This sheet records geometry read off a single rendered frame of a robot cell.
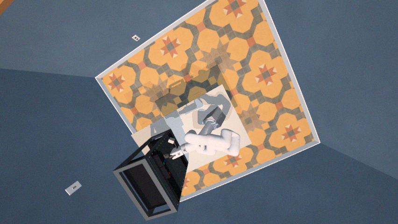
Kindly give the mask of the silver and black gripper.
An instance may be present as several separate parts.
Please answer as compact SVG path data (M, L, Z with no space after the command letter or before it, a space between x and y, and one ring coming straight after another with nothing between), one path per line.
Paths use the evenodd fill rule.
M177 149L176 149L176 147L173 148L172 151L164 154L163 156L165 157L165 159L168 158L168 157L169 158L173 157L172 159L175 159L175 158L178 158L178 157L182 156L183 154L185 154L185 153L183 152L182 145L181 145L181 146L178 146Z

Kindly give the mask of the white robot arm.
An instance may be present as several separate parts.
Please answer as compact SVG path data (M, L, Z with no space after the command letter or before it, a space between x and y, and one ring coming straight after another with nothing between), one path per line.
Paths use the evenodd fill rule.
M225 128L220 135L211 134L217 125L214 120L208 119L199 134L194 130L188 131L185 134L187 143L182 144L183 152L186 154L196 150L200 154L214 155L219 150L237 156L240 151L240 135Z

